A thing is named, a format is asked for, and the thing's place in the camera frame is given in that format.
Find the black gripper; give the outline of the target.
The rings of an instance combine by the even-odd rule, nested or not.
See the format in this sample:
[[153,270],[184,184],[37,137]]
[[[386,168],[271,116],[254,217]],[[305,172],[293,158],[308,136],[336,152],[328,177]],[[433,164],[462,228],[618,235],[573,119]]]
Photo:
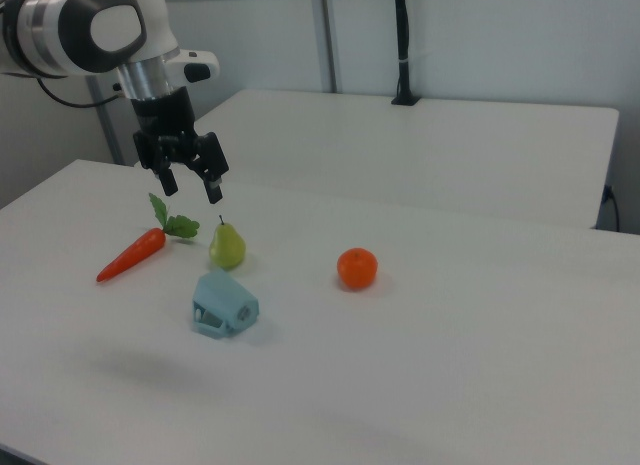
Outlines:
[[229,171],[229,165],[217,135],[196,132],[187,89],[182,87],[160,98],[134,100],[132,105],[139,123],[134,134],[139,161],[156,175],[164,194],[178,192],[171,166],[181,164],[203,179],[210,204],[221,201],[221,177]]

